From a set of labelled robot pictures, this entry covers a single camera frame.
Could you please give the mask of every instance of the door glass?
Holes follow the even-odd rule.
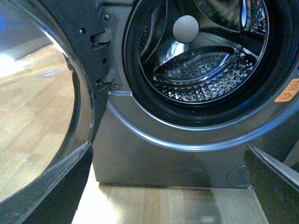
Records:
[[[30,16],[0,3],[0,202],[60,149],[74,108],[66,58]]]

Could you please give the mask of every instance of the warning label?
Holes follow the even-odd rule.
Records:
[[[276,98],[275,102],[288,102],[299,91],[299,78],[293,79],[286,89]]]

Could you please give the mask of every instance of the hardwood floor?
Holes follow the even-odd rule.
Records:
[[[0,77],[0,202],[38,177],[59,149],[74,104],[71,71],[49,45]]]
[[[93,168],[73,224],[268,224],[249,189],[98,186]]]

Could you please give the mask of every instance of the round drum opening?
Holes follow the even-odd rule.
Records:
[[[242,107],[264,87],[282,51],[278,12],[267,0],[140,1],[124,46],[136,99],[184,126],[248,112]]]

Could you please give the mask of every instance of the gray washing machine body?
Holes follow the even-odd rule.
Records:
[[[297,96],[275,102],[297,77],[296,51],[288,52],[287,76],[268,95],[260,88],[251,99],[257,107],[226,122],[183,126],[150,112],[129,83],[124,53],[128,24],[136,12],[134,1],[100,6],[104,28],[111,35],[109,75],[112,82],[107,109],[95,138],[93,165],[97,181],[188,187],[248,188],[247,145],[254,144],[283,161],[299,138]]]

